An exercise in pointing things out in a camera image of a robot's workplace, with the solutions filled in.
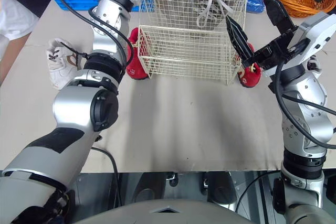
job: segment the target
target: person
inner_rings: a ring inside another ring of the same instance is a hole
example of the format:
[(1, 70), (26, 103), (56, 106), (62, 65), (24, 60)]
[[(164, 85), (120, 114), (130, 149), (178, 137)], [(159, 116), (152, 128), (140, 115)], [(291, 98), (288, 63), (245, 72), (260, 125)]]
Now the person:
[(17, 0), (0, 0), (0, 85), (37, 21), (38, 17)]

